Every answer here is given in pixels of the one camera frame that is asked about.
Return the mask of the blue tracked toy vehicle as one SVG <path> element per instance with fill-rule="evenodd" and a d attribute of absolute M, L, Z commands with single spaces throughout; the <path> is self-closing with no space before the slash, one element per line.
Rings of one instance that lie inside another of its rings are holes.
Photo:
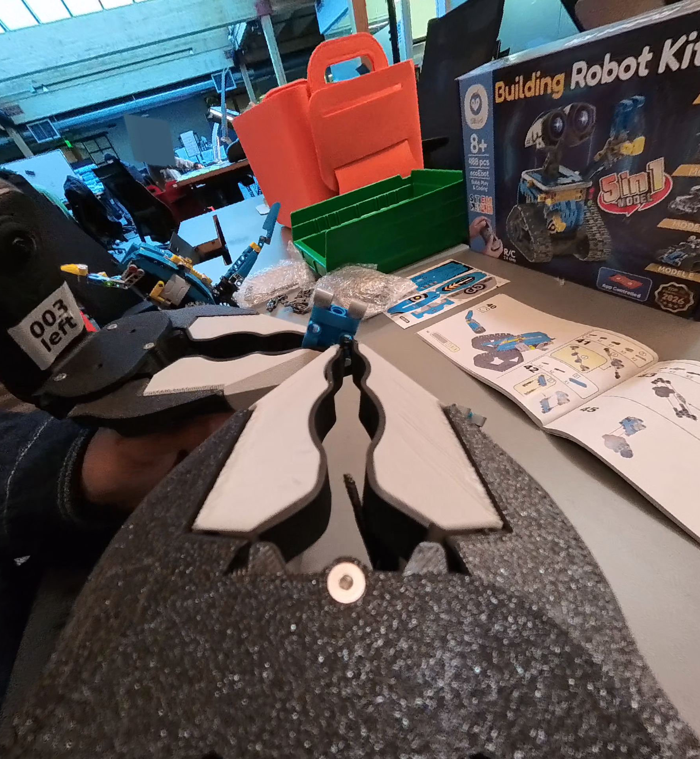
<path fill-rule="evenodd" d="M 171 247 L 145 242 L 133 244 L 123 259 L 124 269 L 118 275 L 91 272 L 83 263 L 61 265 L 60 270 L 79 281 L 109 289 L 136 290 L 159 309 L 178 309 L 192 305 L 236 306 L 235 294 L 253 269 L 263 247 L 271 242 L 280 204 L 269 208 L 262 234 L 251 242 L 238 258 L 224 256 L 229 268 L 219 281 L 194 268 L 191 257 L 184 252 L 184 242 L 175 234 Z"/>

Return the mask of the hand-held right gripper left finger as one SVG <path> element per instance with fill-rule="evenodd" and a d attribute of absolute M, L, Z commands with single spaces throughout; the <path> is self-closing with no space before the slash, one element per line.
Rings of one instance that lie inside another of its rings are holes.
<path fill-rule="evenodd" d="M 318 541 L 331 512 L 324 439 L 344 377 L 333 346 L 253 406 L 193 531 L 271 542 L 287 562 Z"/>

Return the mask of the grey desk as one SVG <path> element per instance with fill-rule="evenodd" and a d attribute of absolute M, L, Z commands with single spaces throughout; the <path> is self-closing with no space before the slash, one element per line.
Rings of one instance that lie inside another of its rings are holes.
<path fill-rule="evenodd" d="M 652 348 L 661 360 L 700 361 L 700 322 L 497 261 L 465 245 L 400 270 L 409 277 L 456 259 L 508 282 L 470 302 L 505 294 Z M 560 507 L 599 563 L 640 652 L 663 690 L 700 737 L 700 545 L 619 475 L 573 442 L 545 434 L 516 404 L 465 374 L 387 316 L 364 321 L 358 336 L 444 404 L 486 417 L 484 431 Z"/>

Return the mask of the person's left hand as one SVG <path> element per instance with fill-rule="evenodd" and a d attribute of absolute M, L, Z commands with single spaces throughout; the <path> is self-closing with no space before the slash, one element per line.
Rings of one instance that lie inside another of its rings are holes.
<path fill-rule="evenodd" d="M 98 507 L 133 511 L 165 476 L 227 422 L 232 412 L 204 414 L 160 432 L 127 437 L 101 428 L 83 454 L 81 492 Z"/>

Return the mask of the blue beam brick assembly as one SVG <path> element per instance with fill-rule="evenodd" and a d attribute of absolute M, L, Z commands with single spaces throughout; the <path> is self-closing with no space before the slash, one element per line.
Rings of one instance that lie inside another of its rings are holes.
<path fill-rule="evenodd" d="M 321 351 L 336 346 L 342 335 L 355 338 L 360 323 L 361 321 L 349 318 L 347 308 L 342 306 L 333 304 L 330 309 L 312 306 L 301 347 Z"/>

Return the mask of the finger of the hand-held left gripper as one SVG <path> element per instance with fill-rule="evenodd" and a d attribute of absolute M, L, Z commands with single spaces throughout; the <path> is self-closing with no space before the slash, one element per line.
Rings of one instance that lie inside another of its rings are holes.
<path fill-rule="evenodd" d="M 264 314 L 198 317 L 187 328 L 192 353 L 213 360 L 278 355 L 303 346 L 305 327 Z"/>
<path fill-rule="evenodd" d="M 253 353 L 226 361 L 183 357 L 155 374 L 142 396 L 170 400 L 179 393 L 222 393 L 234 410 L 307 410 L 326 389 L 327 351 L 299 348 L 283 354 Z"/>

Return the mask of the robot kit box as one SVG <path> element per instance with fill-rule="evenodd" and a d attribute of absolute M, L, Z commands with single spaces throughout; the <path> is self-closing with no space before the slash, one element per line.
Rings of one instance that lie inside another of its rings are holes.
<path fill-rule="evenodd" d="M 472 250 L 700 309 L 700 2 L 457 78 Z"/>

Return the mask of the clear bag of parts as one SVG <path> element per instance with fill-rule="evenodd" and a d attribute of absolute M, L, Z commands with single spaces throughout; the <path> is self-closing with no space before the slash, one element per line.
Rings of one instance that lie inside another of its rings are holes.
<path fill-rule="evenodd" d="M 320 277 L 314 290 L 328 291 L 333 303 L 341 308 L 359 303 L 365 308 L 363 318 L 369 319 L 412 295 L 416 285 L 409 278 L 384 273 L 373 266 L 349 264 Z"/>
<path fill-rule="evenodd" d="M 241 308 L 256 308 L 295 290 L 311 289 L 316 282 L 313 270 L 302 259 L 284 259 L 251 272 L 233 296 Z"/>

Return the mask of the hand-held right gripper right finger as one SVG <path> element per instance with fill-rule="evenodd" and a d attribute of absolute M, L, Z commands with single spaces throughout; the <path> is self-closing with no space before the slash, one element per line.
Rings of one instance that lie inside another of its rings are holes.
<path fill-rule="evenodd" d="M 433 394 L 369 347 L 352 343 L 350 368 L 369 438 L 354 512 L 373 568 L 398 571 L 434 544 L 446 570 L 464 572 L 456 541 L 505 520 L 463 437 Z"/>

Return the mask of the blue sticker sheet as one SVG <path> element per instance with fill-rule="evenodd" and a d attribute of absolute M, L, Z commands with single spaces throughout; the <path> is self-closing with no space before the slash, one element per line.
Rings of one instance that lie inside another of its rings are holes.
<path fill-rule="evenodd" d="M 407 278 L 412 290 L 383 313 L 403 329 L 422 323 L 509 283 L 465 262 L 449 259 Z"/>

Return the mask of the green plastic bin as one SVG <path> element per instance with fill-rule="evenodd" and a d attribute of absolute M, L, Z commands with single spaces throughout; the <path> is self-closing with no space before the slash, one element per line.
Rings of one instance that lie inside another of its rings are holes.
<path fill-rule="evenodd" d="M 463 172 L 415 169 L 291 213 L 292 242 L 324 276 L 347 265 L 391 273 L 467 240 Z"/>

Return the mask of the instruction booklet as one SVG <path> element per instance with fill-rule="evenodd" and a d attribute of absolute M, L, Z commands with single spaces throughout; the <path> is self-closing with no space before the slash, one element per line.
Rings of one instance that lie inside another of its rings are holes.
<path fill-rule="evenodd" d="M 418 335 L 545 432 L 595 455 L 700 544 L 699 361 L 660 361 L 633 338 L 507 295 Z"/>

